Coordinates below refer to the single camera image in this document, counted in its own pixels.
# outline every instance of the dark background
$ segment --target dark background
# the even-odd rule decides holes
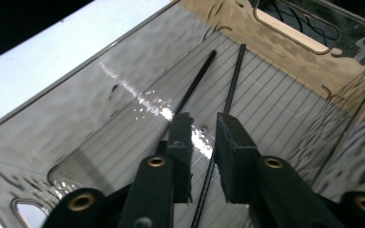
[[[0,54],[92,0],[0,0]]]

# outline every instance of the transparent plastic bin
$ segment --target transparent plastic bin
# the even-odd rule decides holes
[[[365,21],[326,2],[286,4],[335,28],[335,45],[309,49],[248,1],[177,1],[0,120],[0,225],[26,226],[19,203],[48,214],[75,189],[109,195],[131,183],[215,49],[182,110],[195,120],[193,202],[175,204],[174,226],[190,226],[241,43],[230,114],[259,152],[287,160],[328,199],[365,191]],[[225,202],[216,171],[200,226],[250,226],[247,207]]]

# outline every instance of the white surface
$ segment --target white surface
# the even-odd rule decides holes
[[[168,0],[96,0],[0,56],[0,119]]]

